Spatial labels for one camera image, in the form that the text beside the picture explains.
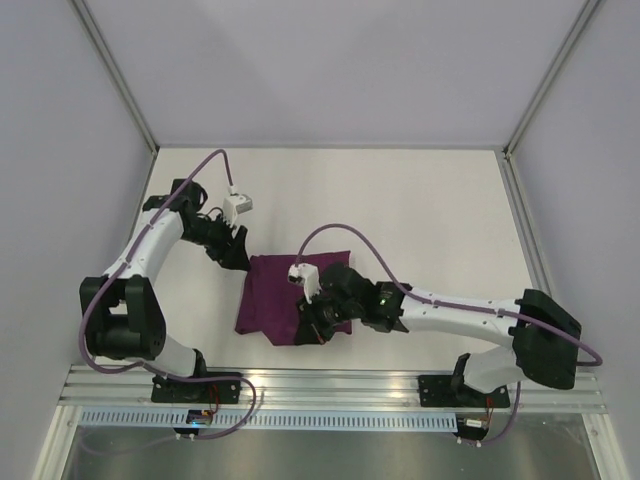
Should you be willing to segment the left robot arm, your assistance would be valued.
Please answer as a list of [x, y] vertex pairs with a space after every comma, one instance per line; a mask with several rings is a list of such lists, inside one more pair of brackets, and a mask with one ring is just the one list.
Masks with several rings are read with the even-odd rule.
[[200, 351], [168, 334], [155, 280], [179, 241], [203, 248], [223, 269], [250, 269], [248, 230], [238, 218], [252, 209], [252, 199], [231, 187], [215, 216], [202, 211], [207, 199], [205, 189], [187, 179], [174, 180], [166, 195], [149, 197], [122, 254], [102, 275], [85, 278], [79, 289], [79, 345], [85, 359], [105, 357], [121, 362], [123, 370], [147, 367], [175, 378], [174, 388], [189, 401], [208, 392], [206, 362]]

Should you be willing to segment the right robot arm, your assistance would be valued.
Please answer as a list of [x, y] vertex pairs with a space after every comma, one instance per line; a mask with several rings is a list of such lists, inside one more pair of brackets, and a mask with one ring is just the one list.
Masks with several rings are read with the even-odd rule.
[[575, 385], [581, 326], [539, 290], [527, 289], [519, 299], [464, 301], [372, 282], [342, 263], [324, 270], [294, 264], [288, 280], [303, 291], [296, 303], [298, 344], [323, 345], [353, 320], [378, 333], [441, 332], [491, 343], [486, 352], [458, 357], [450, 390], [461, 404], [525, 379], [555, 390]]

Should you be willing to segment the purple cloth mat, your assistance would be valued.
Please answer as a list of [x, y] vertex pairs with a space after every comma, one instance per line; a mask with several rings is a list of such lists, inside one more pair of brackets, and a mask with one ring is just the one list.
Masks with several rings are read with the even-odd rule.
[[303, 290], [288, 281], [295, 256], [258, 255], [250, 259], [235, 331], [241, 335], [261, 333], [277, 347], [317, 345], [311, 328], [299, 326], [296, 302]]

